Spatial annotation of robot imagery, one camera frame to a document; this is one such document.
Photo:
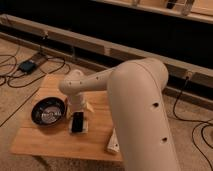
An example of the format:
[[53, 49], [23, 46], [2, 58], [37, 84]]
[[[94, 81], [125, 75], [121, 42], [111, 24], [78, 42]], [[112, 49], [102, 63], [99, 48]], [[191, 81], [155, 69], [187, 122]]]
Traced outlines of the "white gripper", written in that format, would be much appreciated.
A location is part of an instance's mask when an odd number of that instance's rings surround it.
[[89, 102], [86, 102], [83, 94], [68, 96], [66, 118], [70, 118], [75, 112], [83, 111], [84, 108], [91, 113], [94, 113], [93, 106]]

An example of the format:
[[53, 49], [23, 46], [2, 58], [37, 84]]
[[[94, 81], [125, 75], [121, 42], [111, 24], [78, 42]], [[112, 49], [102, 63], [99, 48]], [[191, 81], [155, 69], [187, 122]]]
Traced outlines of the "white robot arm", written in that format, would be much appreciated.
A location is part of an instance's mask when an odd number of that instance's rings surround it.
[[162, 98], [167, 82], [165, 64], [144, 58], [89, 76], [73, 70], [59, 90], [74, 111], [85, 106], [85, 92], [107, 92], [126, 171], [181, 171]]

